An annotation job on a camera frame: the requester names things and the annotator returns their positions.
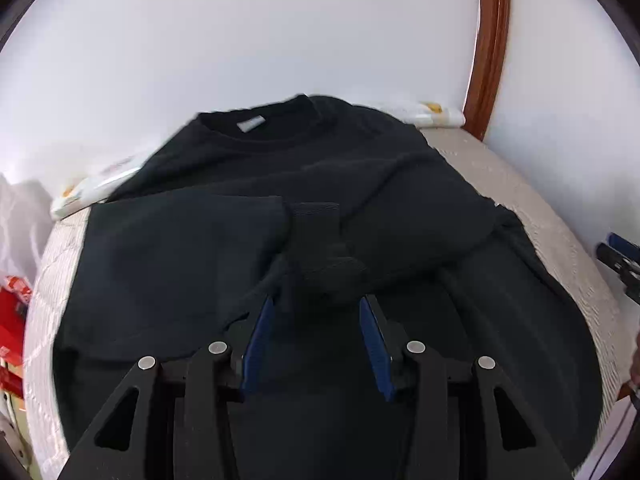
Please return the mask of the striped bed mattress cover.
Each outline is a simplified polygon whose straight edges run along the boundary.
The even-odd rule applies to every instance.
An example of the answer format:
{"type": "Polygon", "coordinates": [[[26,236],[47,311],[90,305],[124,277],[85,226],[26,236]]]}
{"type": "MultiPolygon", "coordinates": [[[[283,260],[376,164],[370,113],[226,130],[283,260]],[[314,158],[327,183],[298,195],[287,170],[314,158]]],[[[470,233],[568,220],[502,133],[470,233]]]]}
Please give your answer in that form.
{"type": "MultiPolygon", "coordinates": [[[[611,415],[627,379],[631,342],[620,308],[588,252],[542,196],[488,146],[461,129],[425,129],[462,177],[495,202],[514,211],[547,271],[570,293],[586,319],[598,352],[603,408],[611,415]]],[[[63,434],[52,377],[52,348],[78,265],[90,211],[56,222],[44,250],[28,309],[23,351],[23,390],[32,455],[42,478],[56,478],[70,452],[63,434]]]]}

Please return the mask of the black sweatshirt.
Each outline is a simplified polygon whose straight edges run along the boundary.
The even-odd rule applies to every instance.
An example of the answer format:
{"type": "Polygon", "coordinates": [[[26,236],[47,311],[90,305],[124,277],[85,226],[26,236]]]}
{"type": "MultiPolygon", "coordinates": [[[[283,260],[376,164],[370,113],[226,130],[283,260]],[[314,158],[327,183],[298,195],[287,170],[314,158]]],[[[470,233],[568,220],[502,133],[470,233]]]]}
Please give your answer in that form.
{"type": "Polygon", "coordinates": [[[493,358],[570,472],[587,457],[596,347],[520,219],[413,126],[329,96],[198,115],[92,207],[53,346],[70,454],[139,359],[188,358],[271,297],[228,406],[237,479],[401,479],[414,405],[378,391],[367,295],[441,356],[493,358]]]}

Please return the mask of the red paper gift bag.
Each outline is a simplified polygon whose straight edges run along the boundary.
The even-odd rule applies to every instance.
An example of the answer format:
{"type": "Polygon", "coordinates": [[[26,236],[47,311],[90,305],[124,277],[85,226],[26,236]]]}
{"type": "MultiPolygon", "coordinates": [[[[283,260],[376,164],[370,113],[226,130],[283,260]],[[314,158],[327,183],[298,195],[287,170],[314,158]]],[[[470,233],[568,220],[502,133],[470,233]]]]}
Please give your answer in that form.
{"type": "Polygon", "coordinates": [[[23,366],[26,314],[32,289],[22,278],[1,279],[0,344],[1,361],[13,368],[23,366]]]}

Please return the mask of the brown wooden door frame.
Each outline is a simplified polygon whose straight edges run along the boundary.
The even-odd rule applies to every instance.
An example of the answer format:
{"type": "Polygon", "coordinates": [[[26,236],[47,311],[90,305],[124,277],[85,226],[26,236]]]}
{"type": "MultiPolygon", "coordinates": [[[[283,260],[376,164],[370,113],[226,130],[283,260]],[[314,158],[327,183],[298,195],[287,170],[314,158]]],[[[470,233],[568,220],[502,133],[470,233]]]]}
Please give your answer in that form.
{"type": "Polygon", "coordinates": [[[480,0],[464,130],[483,141],[494,111],[508,43],[511,0],[480,0]]]}

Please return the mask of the white plastic bag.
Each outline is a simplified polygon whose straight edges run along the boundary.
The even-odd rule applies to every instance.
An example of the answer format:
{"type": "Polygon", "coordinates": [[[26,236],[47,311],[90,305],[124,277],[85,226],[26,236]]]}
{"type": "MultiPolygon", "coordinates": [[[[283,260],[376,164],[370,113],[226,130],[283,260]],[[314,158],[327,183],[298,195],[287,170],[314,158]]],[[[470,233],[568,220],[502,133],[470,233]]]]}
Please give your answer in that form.
{"type": "Polygon", "coordinates": [[[51,196],[35,180],[9,184],[1,176],[1,276],[35,284],[41,257],[53,228],[51,196]]]}

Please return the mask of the white patterned pillow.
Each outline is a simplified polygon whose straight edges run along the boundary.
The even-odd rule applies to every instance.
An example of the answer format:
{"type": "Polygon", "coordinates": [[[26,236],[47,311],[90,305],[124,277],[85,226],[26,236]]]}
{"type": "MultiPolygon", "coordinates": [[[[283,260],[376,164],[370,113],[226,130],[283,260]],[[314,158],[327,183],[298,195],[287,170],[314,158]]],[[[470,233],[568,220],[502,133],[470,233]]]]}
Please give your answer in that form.
{"type": "MultiPolygon", "coordinates": [[[[379,110],[418,129],[455,129],[465,124],[461,110],[434,102],[395,100],[367,102],[363,106],[379,110]]],[[[132,178],[155,152],[156,150],[145,150],[126,157],[69,186],[53,200],[50,208],[52,220],[63,220],[93,204],[103,202],[119,185],[132,178]]]]}

